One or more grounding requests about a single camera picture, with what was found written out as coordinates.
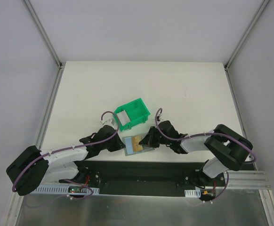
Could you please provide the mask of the sage green card holder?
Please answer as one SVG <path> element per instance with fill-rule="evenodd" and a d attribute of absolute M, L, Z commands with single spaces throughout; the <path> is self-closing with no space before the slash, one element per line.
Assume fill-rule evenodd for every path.
<path fill-rule="evenodd" d="M 126 156 L 141 154 L 154 150 L 152 147 L 140 145 L 139 142 L 145 137 L 145 134 L 124 137 L 123 143 L 125 144 L 124 153 Z"/>

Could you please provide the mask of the green plastic bin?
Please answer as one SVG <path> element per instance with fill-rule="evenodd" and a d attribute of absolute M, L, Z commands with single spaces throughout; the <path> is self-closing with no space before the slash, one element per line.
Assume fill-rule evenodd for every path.
<path fill-rule="evenodd" d="M 117 107 L 114 113 L 120 120 L 120 131 L 129 130 L 138 124 L 145 123 L 151 114 L 142 98 Z"/>

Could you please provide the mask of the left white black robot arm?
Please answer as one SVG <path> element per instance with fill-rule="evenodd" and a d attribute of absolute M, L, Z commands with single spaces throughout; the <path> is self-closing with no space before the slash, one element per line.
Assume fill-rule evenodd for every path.
<path fill-rule="evenodd" d="M 19 196 L 49 182 L 87 185 L 91 176 L 82 162 L 98 156 L 102 150 L 115 152 L 124 147 L 118 131 L 104 125 L 70 147 L 46 151 L 29 146 L 7 167 L 6 173 L 13 184 L 12 191 Z"/>

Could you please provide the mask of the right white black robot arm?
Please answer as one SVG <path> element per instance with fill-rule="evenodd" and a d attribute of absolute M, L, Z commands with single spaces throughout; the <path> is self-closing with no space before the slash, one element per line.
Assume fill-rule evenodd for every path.
<path fill-rule="evenodd" d="M 208 160 L 198 174 L 204 186 L 209 186 L 216 176 L 227 170 L 239 171 L 253 149 L 249 140 L 224 124 L 217 125 L 211 132 L 189 135 L 179 133 L 170 121 L 152 126 L 139 144 L 151 148 L 165 145 L 177 154 L 210 151 L 214 158 Z"/>

